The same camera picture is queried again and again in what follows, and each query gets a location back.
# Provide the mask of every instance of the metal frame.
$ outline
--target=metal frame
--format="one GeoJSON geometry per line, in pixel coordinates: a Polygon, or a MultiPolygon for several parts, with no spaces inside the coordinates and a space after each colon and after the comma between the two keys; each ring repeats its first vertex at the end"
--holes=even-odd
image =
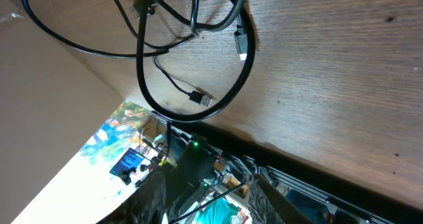
{"type": "Polygon", "coordinates": [[[272,178],[287,183],[320,202],[353,211],[371,223],[421,223],[423,212],[387,196],[368,190],[301,163],[281,153],[275,153],[253,142],[244,141],[226,131],[203,122],[178,123],[172,126],[207,139],[210,145],[239,157],[258,167],[267,167],[272,178]]]}

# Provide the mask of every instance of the wire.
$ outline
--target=wire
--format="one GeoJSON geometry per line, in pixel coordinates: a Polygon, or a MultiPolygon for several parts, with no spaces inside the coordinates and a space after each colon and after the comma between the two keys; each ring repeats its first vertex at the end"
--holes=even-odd
{"type": "MultiPolygon", "coordinates": [[[[236,1],[236,0],[231,0],[231,2],[236,4],[239,3],[239,1],[236,1]]],[[[254,37],[254,29],[252,27],[252,22],[249,17],[249,14],[244,8],[242,8],[240,11],[240,15],[244,22],[245,32],[247,33],[248,49],[247,49],[247,58],[245,60],[244,67],[238,79],[235,81],[234,85],[229,89],[228,93],[217,104],[215,104],[211,108],[208,108],[207,110],[204,110],[196,114],[177,114],[160,106],[160,104],[158,104],[154,100],[154,98],[151,96],[150,92],[148,91],[147,83],[145,81],[143,58],[140,56],[144,52],[143,42],[145,38],[145,24],[147,21],[147,5],[143,4],[141,6],[140,17],[139,17],[138,40],[137,40],[137,55],[138,55],[137,61],[136,61],[137,62],[137,78],[138,78],[138,84],[139,84],[141,93],[143,94],[144,99],[147,101],[148,105],[150,105],[150,107],[152,107],[153,110],[155,110],[158,114],[160,114],[162,117],[168,120],[177,121],[177,122],[197,122],[220,112],[233,100],[233,98],[235,98],[235,96],[241,90],[241,88],[245,84],[245,81],[247,80],[250,74],[252,64],[254,62],[255,46],[256,46],[255,37],[254,37]]]]}
{"type": "Polygon", "coordinates": [[[197,15],[198,15],[198,6],[200,4],[200,0],[192,0],[192,8],[191,8],[191,33],[193,33],[196,36],[199,36],[197,31],[197,15]]]}
{"type": "MultiPolygon", "coordinates": [[[[160,6],[162,6],[168,13],[170,13],[176,20],[179,20],[181,23],[186,26],[190,26],[191,22],[184,18],[181,14],[176,12],[171,6],[165,3],[163,0],[155,0],[160,6]]],[[[197,28],[202,30],[207,30],[210,32],[219,32],[227,28],[232,22],[238,17],[240,12],[244,8],[244,4],[247,0],[231,0],[233,7],[229,14],[217,24],[206,24],[206,23],[197,23],[197,28]]]]}
{"type": "MultiPolygon", "coordinates": [[[[120,59],[134,59],[134,58],[136,58],[136,54],[117,54],[117,53],[103,52],[103,51],[100,51],[100,50],[94,50],[94,49],[90,49],[90,48],[86,48],[84,46],[78,45],[75,42],[72,42],[72,41],[64,38],[63,36],[60,36],[59,34],[55,33],[53,30],[48,28],[46,25],[44,25],[40,21],[40,19],[37,18],[37,16],[34,14],[34,12],[32,12],[32,9],[29,5],[28,0],[21,0],[21,1],[22,1],[22,5],[23,5],[26,13],[28,14],[28,16],[31,18],[31,20],[38,27],[40,27],[44,32],[46,32],[50,36],[53,36],[57,40],[63,42],[64,44],[67,44],[68,46],[75,48],[76,50],[80,50],[82,52],[86,52],[86,53],[94,54],[94,55],[98,55],[98,56],[106,56],[106,57],[113,57],[113,58],[120,58],[120,59]]],[[[157,52],[142,54],[142,56],[143,57],[159,56],[159,55],[166,54],[168,52],[169,52],[168,50],[161,50],[161,51],[157,51],[157,52]]]]}
{"type": "Polygon", "coordinates": [[[182,215],[182,216],[180,216],[180,217],[178,217],[178,218],[176,218],[176,219],[173,219],[172,221],[169,221],[169,224],[176,223],[176,222],[178,222],[178,221],[180,221],[180,220],[182,220],[182,219],[185,219],[185,218],[187,218],[187,217],[191,216],[192,214],[196,213],[197,211],[200,211],[201,209],[203,209],[203,208],[207,207],[207,206],[208,206],[209,204],[211,204],[212,202],[214,202],[214,201],[216,201],[216,200],[218,200],[218,199],[220,199],[220,198],[222,198],[222,197],[226,196],[227,194],[229,194],[229,193],[231,193],[231,192],[233,192],[233,191],[237,190],[238,188],[242,187],[244,184],[245,184],[245,182],[240,183],[239,185],[237,185],[237,186],[235,186],[235,187],[231,188],[230,190],[228,190],[228,191],[226,191],[226,192],[224,192],[224,193],[222,193],[222,194],[220,194],[220,195],[216,196],[216,198],[214,198],[214,199],[210,200],[210,201],[209,201],[209,202],[207,202],[206,204],[203,204],[203,205],[201,205],[200,207],[197,207],[196,209],[194,209],[194,210],[190,211],[189,213],[187,213],[187,214],[185,214],[185,215],[182,215]]]}
{"type": "MultiPolygon", "coordinates": [[[[134,27],[132,26],[132,24],[131,24],[128,16],[127,16],[127,14],[125,13],[125,10],[124,10],[122,4],[119,2],[119,0],[113,0],[113,1],[116,4],[116,6],[118,7],[118,9],[120,11],[120,14],[124,18],[124,21],[125,21],[126,25],[128,26],[128,28],[130,29],[131,33],[133,34],[133,36],[135,36],[135,38],[137,38],[138,37],[138,34],[135,31],[134,27]]],[[[175,42],[175,43],[172,43],[172,44],[169,44],[169,45],[166,45],[166,46],[154,46],[154,45],[152,45],[150,43],[147,43],[147,42],[144,42],[144,44],[146,46],[152,48],[152,49],[156,49],[156,50],[168,50],[168,49],[171,49],[171,48],[175,48],[177,46],[181,46],[181,45],[183,45],[183,44],[191,41],[194,38],[195,38],[195,35],[192,35],[191,34],[189,36],[183,37],[182,40],[179,41],[179,42],[175,42]]]]}
{"type": "Polygon", "coordinates": [[[171,122],[166,122],[166,143],[167,143],[167,152],[165,159],[163,159],[163,164],[165,164],[167,157],[169,156],[169,152],[171,151],[171,122]]]}
{"type": "Polygon", "coordinates": [[[171,75],[169,72],[167,72],[165,69],[163,69],[163,67],[161,67],[161,65],[160,65],[160,64],[156,64],[156,67],[157,67],[157,66],[159,66],[159,67],[161,68],[161,70],[163,70],[164,72],[166,72],[166,74],[167,74],[168,76],[172,77],[172,79],[177,80],[177,81],[179,81],[179,82],[182,82],[182,83],[184,83],[184,84],[186,84],[186,85],[189,85],[189,86],[190,86],[190,87],[192,87],[193,89],[197,89],[197,87],[195,87],[194,85],[191,85],[189,82],[186,82],[186,81],[184,81],[184,80],[182,80],[182,79],[180,79],[180,78],[178,78],[178,77],[176,77],[176,76],[174,76],[174,75],[171,75]]]}
{"type": "Polygon", "coordinates": [[[160,120],[157,120],[157,123],[156,123],[156,137],[158,136],[159,132],[160,132],[160,120]]]}
{"type": "Polygon", "coordinates": [[[216,185],[219,185],[219,181],[220,182],[223,181],[223,174],[222,174],[222,172],[218,171],[216,168],[213,167],[213,169],[214,169],[214,171],[216,171],[219,174],[219,180],[217,180],[217,184],[216,184],[216,185]]]}
{"type": "Polygon", "coordinates": [[[237,16],[238,26],[243,26],[243,20],[240,15],[237,16]]]}
{"type": "Polygon", "coordinates": [[[177,88],[180,92],[190,96],[191,93],[186,92],[185,90],[181,89],[172,79],[172,77],[164,70],[162,69],[162,67],[157,63],[157,56],[153,57],[153,62],[156,65],[157,69],[159,69],[173,84],[173,86],[175,86],[175,88],[177,88]]]}

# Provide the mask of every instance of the cable bundle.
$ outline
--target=cable bundle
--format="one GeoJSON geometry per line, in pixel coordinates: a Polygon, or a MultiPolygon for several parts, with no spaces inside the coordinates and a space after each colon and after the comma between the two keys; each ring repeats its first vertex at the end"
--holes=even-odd
{"type": "MultiPolygon", "coordinates": [[[[130,29],[131,33],[137,38],[137,53],[136,54],[117,54],[117,53],[111,53],[111,52],[102,52],[99,50],[94,50],[91,48],[86,48],[84,46],[78,45],[63,36],[60,36],[59,34],[55,33],[53,30],[49,29],[46,25],[44,25],[32,12],[32,9],[30,8],[28,0],[21,0],[22,5],[28,14],[28,16],[32,19],[32,21],[35,22],[44,32],[47,32],[50,36],[53,36],[54,38],[58,39],[59,41],[67,44],[68,46],[71,46],[77,50],[80,50],[82,52],[87,52],[90,54],[98,55],[98,56],[108,56],[108,57],[114,57],[114,58],[121,58],[121,59],[133,59],[136,58],[136,66],[137,66],[137,78],[139,83],[139,88],[141,89],[141,93],[143,94],[145,100],[147,103],[154,109],[157,113],[162,115],[164,118],[176,122],[197,122],[200,120],[203,120],[207,117],[213,116],[214,114],[217,114],[222,109],[224,109],[235,96],[237,93],[241,90],[242,86],[244,85],[245,81],[247,80],[249,73],[252,68],[252,64],[254,61],[254,53],[255,53],[255,38],[254,38],[254,28],[252,26],[251,19],[249,17],[249,14],[243,7],[246,0],[230,0],[233,4],[233,7],[230,11],[230,13],[219,23],[217,24],[205,24],[205,23],[199,23],[197,22],[197,15],[198,15],[198,5],[200,0],[192,0],[192,11],[191,11],[191,18],[190,20],[184,18],[181,16],[178,12],[176,12],[172,7],[170,7],[168,4],[164,2],[164,0],[154,0],[158,5],[162,6],[164,10],[166,10],[168,13],[170,13],[176,20],[180,21],[182,24],[185,24],[186,26],[190,27],[191,35],[184,37],[181,41],[169,44],[166,46],[154,46],[150,43],[147,43],[144,41],[145,38],[145,25],[147,22],[147,13],[149,9],[149,0],[142,0],[142,4],[140,7],[140,14],[139,14],[139,28],[138,33],[134,30],[132,27],[128,17],[126,16],[124,9],[122,8],[119,0],[114,0],[115,4],[119,8],[119,11],[121,12],[128,28],[130,29]],[[145,82],[145,74],[143,70],[143,58],[144,57],[153,57],[154,62],[156,66],[160,69],[160,66],[157,65],[157,56],[163,55],[165,53],[168,53],[170,49],[175,48],[177,46],[181,46],[190,40],[194,39],[197,35],[199,35],[199,32],[201,30],[206,30],[210,32],[219,32],[220,30],[223,30],[230,26],[232,22],[238,18],[239,25],[241,24],[242,31],[245,32],[247,35],[247,57],[245,58],[244,67],[238,77],[238,79],[235,81],[234,85],[229,89],[229,92],[214,106],[208,108],[207,110],[204,110],[203,112],[199,112],[197,114],[177,114],[174,112],[171,112],[170,110],[167,110],[160,106],[153,97],[150,95],[150,92],[148,91],[147,84],[145,82]],[[156,52],[152,53],[144,53],[144,45],[153,48],[157,50],[156,52]]],[[[199,92],[193,91],[192,93],[188,93],[184,90],[182,90],[172,79],[171,76],[167,74],[166,71],[161,69],[161,71],[168,77],[168,79],[171,80],[172,84],[181,92],[187,94],[188,96],[191,96],[192,93],[198,94],[199,92]]]]}

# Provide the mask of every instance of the colorful image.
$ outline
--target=colorful image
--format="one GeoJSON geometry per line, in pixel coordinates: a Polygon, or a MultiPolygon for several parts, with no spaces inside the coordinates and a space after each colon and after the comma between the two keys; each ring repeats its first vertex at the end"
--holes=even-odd
{"type": "MultiPolygon", "coordinates": [[[[147,121],[148,110],[128,101],[89,138],[78,153],[13,221],[17,223],[96,223],[117,208],[134,191],[110,173],[132,148],[149,159],[157,152],[144,144],[138,127],[147,121]]],[[[147,172],[137,172],[143,178],[147,172]]]]}

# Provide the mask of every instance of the wooden surface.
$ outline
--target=wooden surface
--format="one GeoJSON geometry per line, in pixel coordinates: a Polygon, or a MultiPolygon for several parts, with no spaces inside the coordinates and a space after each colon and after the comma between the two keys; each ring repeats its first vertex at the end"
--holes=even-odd
{"type": "MultiPolygon", "coordinates": [[[[121,1],[125,8],[132,4],[121,1]]],[[[168,2],[189,16],[191,0],[168,2]]],[[[135,38],[112,0],[30,3],[43,22],[74,42],[135,52],[135,38]]],[[[249,0],[247,7],[258,42],[254,67],[233,102],[206,122],[423,208],[423,0],[249,0]]],[[[199,21],[220,21],[229,9],[226,0],[201,0],[199,21]]],[[[204,32],[159,61],[170,74],[221,98],[243,65],[234,30],[204,32]]],[[[188,33],[158,8],[146,40],[163,45],[188,33]]],[[[68,50],[124,98],[148,107],[134,60],[68,50]]],[[[151,59],[145,70],[163,106],[202,109],[151,59]]]]}

